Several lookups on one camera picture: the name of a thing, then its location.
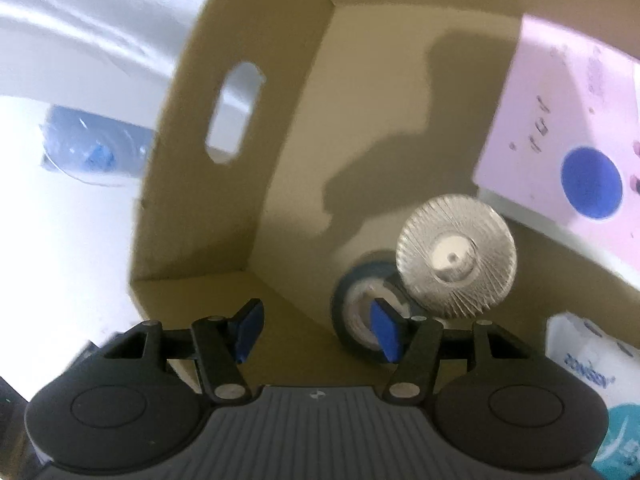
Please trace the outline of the black electrical tape roll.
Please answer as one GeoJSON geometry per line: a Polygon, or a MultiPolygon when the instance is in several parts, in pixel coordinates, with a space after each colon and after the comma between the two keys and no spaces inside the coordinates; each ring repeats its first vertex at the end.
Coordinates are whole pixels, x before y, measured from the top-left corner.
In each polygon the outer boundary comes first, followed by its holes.
{"type": "Polygon", "coordinates": [[[330,303],[331,320],[337,338],[350,353],[386,363],[370,321],[371,304],[378,298],[385,299],[403,318],[425,313],[406,291],[396,264],[373,260],[357,264],[338,281],[330,303]]]}

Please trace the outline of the gold lid dark jar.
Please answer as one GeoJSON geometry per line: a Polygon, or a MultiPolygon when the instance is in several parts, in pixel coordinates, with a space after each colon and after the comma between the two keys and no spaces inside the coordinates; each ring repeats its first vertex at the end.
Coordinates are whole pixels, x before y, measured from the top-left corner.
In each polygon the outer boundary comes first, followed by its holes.
{"type": "Polygon", "coordinates": [[[518,268],[513,235],[477,198],[441,195],[400,231],[396,268],[410,297],[435,318],[478,318],[509,295],[518,268]]]}

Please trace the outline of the blue wet wipes pack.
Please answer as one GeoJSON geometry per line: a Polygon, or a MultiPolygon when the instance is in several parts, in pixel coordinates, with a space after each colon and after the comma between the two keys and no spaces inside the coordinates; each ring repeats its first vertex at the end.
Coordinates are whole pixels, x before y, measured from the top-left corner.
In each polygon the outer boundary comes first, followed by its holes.
{"type": "Polygon", "coordinates": [[[592,466],[605,479],[639,477],[639,350],[588,318],[548,318],[546,356],[599,393],[608,409],[608,432],[592,466]]]}

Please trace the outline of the pink cover notebook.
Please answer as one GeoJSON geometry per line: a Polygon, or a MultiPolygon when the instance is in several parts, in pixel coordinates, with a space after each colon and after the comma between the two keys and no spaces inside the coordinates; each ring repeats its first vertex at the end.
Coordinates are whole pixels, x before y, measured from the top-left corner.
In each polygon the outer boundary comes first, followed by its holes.
{"type": "Polygon", "coordinates": [[[474,169],[478,196],[639,285],[639,61],[526,15],[474,169]]]}

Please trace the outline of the blue water jug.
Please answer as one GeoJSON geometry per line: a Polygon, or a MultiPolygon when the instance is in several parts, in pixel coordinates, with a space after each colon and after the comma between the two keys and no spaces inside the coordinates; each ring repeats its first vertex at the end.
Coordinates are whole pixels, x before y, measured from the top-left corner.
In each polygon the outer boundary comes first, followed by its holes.
{"type": "Polygon", "coordinates": [[[117,188],[140,179],[154,131],[74,108],[52,106],[42,126],[43,169],[83,184],[117,188]]]}

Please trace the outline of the brown cardboard box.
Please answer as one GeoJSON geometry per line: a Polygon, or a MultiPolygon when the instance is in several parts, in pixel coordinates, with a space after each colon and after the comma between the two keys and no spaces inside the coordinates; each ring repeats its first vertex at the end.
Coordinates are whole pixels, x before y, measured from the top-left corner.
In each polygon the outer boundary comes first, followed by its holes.
{"type": "Polygon", "coordinates": [[[130,289],[165,328],[262,300],[260,385],[382,385],[330,299],[472,172],[523,15],[639,51],[639,0],[208,0],[138,207],[130,289]]]}

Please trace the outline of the white curtain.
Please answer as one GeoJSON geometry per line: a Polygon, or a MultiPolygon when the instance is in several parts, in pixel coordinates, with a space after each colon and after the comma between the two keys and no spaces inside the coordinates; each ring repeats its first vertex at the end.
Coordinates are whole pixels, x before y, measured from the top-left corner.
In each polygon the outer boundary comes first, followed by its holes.
{"type": "Polygon", "coordinates": [[[1,0],[2,172],[59,174],[41,166],[52,106],[154,131],[204,3],[1,0]]]}

